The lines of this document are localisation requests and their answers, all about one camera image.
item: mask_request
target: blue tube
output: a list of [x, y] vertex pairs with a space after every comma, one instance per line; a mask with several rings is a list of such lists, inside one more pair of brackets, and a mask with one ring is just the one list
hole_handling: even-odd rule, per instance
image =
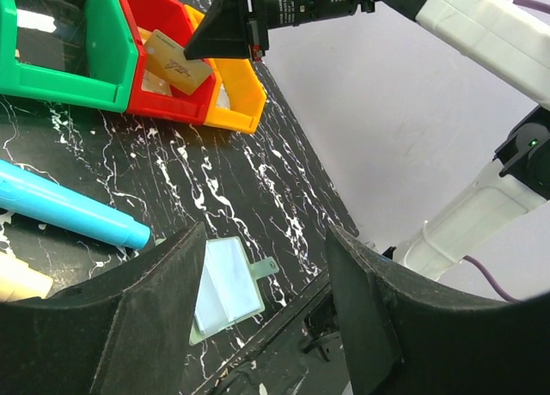
[[0, 161], [0, 208], [115, 246], [143, 248], [150, 229], [126, 213]]

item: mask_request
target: marble table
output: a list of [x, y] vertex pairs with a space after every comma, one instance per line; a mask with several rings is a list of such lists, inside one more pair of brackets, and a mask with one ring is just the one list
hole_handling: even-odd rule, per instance
[[[206, 11], [211, 0], [181, 0]], [[260, 282], [266, 310], [190, 348], [181, 394], [203, 382], [326, 267], [330, 223], [357, 228], [267, 67], [252, 136], [0, 95], [0, 157], [133, 215], [152, 227], [145, 250], [205, 223], [210, 239], [240, 236], [253, 261], [281, 268]], [[0, 250], [53, 277], [54, 290], [138, 255], [0, 210]]]

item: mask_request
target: wall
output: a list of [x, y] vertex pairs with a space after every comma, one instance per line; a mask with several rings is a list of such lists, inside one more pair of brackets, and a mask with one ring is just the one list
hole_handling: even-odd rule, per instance
[[[274, 30], [270, 41], [266, 63], [361, 239], [379, 249], [435, 215], [535, 107], [383, 4], [372, 15]], [[511, 295], [550, 289], [549, 221], [550, 206], [541, 207], [475, 253]], [[468, 263], [442, 282], [496, 297]]]

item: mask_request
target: small yellow box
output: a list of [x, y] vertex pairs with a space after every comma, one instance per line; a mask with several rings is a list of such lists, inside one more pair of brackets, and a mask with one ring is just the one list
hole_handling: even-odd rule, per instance
[[[186, 11], [193, 27], [197, 28], [205, 15], [188, 5]], [[217, 99], [212, 99], [205, 125], [254, 133], [260, 123], [267, 95], [250, 61], [230, 58], [214, 58], [211, 61], [219, 82], [216, 88], [219, 90], [223, 84], [231, 109], [218, 107]]]

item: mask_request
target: purple cable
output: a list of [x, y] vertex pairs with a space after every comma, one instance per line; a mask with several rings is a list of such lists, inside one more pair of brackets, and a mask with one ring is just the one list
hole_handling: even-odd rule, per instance
[[507, 302], [520, 302], [519, 299], [513, 298], [512, 296], [508, 295], [508, 293], [504, 289], [502, 289], [496, 279], [492, 277], [491, 272], [478, 259], [472, 258], [468, 255], [466, 255], [463, 259], [480, 270], [481, 274], [485, 277], [485, 279], [489, 282], [494, 291], [497, 292], [497, 294], [502, 299]]
[[536, 0], [514, 0], [514, 4], [550, 15], [550, 4], [547, 3], [537, 2]]

